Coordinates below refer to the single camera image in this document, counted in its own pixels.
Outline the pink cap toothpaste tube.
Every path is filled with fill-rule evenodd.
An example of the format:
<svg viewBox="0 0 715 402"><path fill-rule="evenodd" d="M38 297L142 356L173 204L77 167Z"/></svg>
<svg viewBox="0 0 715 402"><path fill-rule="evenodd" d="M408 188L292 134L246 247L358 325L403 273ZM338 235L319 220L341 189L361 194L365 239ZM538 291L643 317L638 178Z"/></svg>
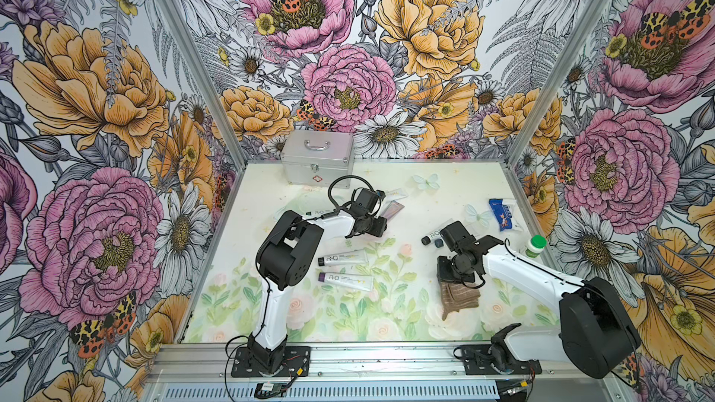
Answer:
<svg viewBox="0 0 715 402"><path fill-rule="evenodd" d="M408 193L404 191L402 188L398 188L396 190L389 191L385 194L385 200L386 201L398 201L400 199L404 199L408 197Z"/></svg>

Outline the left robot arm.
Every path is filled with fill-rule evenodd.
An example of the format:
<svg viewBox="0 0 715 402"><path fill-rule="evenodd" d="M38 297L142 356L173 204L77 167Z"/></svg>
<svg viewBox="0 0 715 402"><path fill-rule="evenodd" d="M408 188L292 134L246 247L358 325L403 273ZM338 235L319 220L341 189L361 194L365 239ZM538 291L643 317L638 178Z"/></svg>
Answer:
<svg viewBox="0 0 715 402"><path fill-rule="evenodd" d="M359 188L348 202L320 216L292 210L281 215L256 254L264 289L262 310L247 341L255 368L272 375L282 367L293 288L311 271L320 244L333 238L382 236L387 220L378 212L384 199L380 190Z"/></svg>

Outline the green cap white bottle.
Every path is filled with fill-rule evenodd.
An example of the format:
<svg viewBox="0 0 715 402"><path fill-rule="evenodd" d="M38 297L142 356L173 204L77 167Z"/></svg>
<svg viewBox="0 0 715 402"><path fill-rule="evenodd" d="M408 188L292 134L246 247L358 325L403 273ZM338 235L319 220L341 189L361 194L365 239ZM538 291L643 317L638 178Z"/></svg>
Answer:
<svg viewBox="0 0 715 402"><path fill-rule="evenodd" d="M532 236L528 241L525 254L529 258L537 258L547 247L547 240L543 236Z"/></svg>

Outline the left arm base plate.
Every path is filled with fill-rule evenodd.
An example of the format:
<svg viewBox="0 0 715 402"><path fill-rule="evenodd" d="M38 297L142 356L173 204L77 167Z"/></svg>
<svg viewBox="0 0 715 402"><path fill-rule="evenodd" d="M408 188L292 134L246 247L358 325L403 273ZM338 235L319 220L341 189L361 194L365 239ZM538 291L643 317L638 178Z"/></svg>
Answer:
<svg viewBox="0 0 715 402"><path fill-rule="evenodd" d="M312 348L309 346L287 345L268 352L258 347L238 348L230 366L233 378L259 377L305 377L309 374Z"/></svg>

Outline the metallic pink toothpaste tube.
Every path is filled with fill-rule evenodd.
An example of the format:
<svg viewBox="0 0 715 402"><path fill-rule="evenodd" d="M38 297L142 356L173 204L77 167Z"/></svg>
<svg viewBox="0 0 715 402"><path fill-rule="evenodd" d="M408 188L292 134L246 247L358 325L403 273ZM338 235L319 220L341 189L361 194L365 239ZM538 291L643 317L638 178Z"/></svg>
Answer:
<svg viewBox="0 0 715 402"><path fill-rule="evenodd" d="M404 209L404 206L398 201L391 201L387 207L382 211L381 216L387 221L393 219L397 214L399 214Z"/></svg>

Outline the silver metal first-aid case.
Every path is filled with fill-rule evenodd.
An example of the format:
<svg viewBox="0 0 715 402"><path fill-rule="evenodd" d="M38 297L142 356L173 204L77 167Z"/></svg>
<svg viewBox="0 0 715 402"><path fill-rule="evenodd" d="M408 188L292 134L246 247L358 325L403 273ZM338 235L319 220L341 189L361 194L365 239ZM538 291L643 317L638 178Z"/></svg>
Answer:
<svg viewBox="0 0 715 402"><path fill-rule="evenodd" d="M353 171L350 133L296 130L285 141L281 164L288 182L327 187Z"/></svg>

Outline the black cap toothpaste tube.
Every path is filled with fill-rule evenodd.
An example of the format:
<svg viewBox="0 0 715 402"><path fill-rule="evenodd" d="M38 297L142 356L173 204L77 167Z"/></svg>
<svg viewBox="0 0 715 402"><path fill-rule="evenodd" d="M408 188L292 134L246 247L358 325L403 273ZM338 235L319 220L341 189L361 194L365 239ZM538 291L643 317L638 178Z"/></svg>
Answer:
<svg viewBox="0 0 715 402"><path fill-rule="evenodd" d="M431 244L433 241L435 241L437 238L441 237L441 230L445 228L447 225L452 223L452 220L445 221L445 223L440 224L438 227L434 228L433 230L430 230L425 236L421 238L421 243L423 246L428 246Z"/></svg>

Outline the blue bandage packet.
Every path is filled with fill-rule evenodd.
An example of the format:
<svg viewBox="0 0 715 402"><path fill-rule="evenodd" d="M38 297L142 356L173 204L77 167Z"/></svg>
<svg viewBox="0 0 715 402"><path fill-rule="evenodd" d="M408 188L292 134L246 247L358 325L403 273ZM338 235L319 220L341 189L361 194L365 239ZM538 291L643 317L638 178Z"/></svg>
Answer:
<svg viewBox="0 0 715 402"><path fill-rule="evenodd" d="M504 232L514 228L514 216L512 207L515 205L513 199L492 198L489 200L489 206L493 212L493 216L499 226L499 231Z"/></svg>

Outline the dark green cap toothpaste tube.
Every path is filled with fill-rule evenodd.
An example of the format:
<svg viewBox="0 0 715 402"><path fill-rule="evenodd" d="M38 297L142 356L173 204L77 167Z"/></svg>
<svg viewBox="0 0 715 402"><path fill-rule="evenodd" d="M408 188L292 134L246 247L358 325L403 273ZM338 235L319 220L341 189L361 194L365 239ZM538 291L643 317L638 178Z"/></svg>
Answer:
<svg viewBox="0 0 715 402"><path fill-rule="evenodd" d="M329 210L313 210L305 212L304 216L307 219L320 219L323 216L333 214L333 212L334 208L330 208Z"/></svg>

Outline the aluminium front rail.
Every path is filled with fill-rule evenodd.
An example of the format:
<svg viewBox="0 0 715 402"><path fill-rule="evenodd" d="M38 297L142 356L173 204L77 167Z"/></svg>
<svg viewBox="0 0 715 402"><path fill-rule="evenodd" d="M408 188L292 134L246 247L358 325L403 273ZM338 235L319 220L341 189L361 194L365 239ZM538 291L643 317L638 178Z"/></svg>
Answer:
<svg viewBox="0 0 715 402"><path fill-rule="evenodd" d="M323 342L310 344L303 376L235 377L221 344L170 345L150 372L144 401L635 401L614 375L594 380L563 362L535 371L467 371L454 342Z"/></svg>

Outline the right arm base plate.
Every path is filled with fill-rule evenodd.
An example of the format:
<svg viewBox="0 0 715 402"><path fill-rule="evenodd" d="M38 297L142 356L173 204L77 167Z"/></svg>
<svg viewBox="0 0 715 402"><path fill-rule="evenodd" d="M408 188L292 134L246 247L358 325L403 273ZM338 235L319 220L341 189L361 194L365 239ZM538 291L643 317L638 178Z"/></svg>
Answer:
<svg viewBox="0 0 715 402"><path fill-rule="evenodd" d="M519 361L501 346L494 344L462 344L452 350L467 375L510 376L542 373L538 360Z"/></svg>

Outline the purple cap toothpaste tube lower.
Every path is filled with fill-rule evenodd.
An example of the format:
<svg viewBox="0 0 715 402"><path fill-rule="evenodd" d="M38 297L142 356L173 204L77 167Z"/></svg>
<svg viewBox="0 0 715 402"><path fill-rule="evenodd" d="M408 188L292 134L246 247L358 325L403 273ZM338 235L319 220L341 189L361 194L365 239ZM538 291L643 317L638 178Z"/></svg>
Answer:
<svg viewBox="0 0 715 402"><path fill-rule="evenodd" d="M321 272L318 274L318 281L326 285L351 288L352 290L365 292L370 292L374 288L374 279L366 275Z"/></svg>

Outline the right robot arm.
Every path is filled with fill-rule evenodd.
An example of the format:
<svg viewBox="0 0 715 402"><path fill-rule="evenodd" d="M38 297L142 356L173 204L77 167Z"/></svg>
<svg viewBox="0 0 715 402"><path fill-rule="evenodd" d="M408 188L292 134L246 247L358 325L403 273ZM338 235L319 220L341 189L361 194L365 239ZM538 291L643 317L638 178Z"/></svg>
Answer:
<svg viewBox="0 0 715 402"><path fill-rule="evenodd" d="M459 221L439 232L452 253L438 258L438 279L480 288L491 277L530 295L557 314L552 328L512 323L492 336L488 347L464 348L461 357L496 374L538 373L544 361L564 362L594 379L609 375L636 354L640 334L614 286L601 277L579 278L521 255L508 241L475 238Z"/></svg>

